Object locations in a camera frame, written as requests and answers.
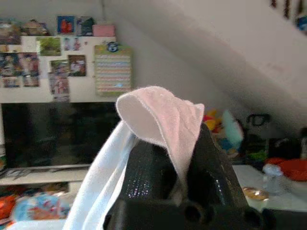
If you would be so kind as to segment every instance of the white table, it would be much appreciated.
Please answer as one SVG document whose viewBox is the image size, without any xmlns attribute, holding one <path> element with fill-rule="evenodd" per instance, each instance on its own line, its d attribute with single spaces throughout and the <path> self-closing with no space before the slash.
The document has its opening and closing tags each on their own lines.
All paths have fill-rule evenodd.
<svg viewBox="0 0 307 230">
<path fill-rule="evenodd" d="M 263 174 L 261 172 L 249 165 L 233 165 L 233 168 L 241 187 L 262 188 Z M 307 212 L 307 201 L 286 191 L 280 196 L 270 196 L 266 208 Z"/>
</svg>

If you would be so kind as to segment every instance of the pink cloth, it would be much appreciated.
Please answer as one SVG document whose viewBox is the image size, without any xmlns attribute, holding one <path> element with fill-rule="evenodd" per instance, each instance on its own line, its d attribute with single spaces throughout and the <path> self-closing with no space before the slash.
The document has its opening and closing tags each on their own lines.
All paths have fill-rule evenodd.
<svg viewBox="0 0 307 230">
<path fill-rule="evenodd" d="M 181 100 L 162 87 L 151 86 L 119 97 L 117 110 L 138 138 L 167 149 L 186 195 L 186 176 L 200 133 L 204 105 Z"/>
</svg>

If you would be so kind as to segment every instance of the white cloth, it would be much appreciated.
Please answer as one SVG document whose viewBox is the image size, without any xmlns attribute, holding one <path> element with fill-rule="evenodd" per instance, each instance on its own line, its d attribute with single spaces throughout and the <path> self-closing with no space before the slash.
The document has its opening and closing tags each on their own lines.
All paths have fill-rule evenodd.
<svg viewBox="0 0 307 230">
<path fill-rule="evenodd" d="M 165 147 L 183 195 L 186 174 L 198 139 L 204 106 L 175 97 L 161 87 L 147 87 L 117 100 L 122 119 L 93 162 L 63 230 L 101 230 L 118 197 L 135 135 Z"/>
</svg>

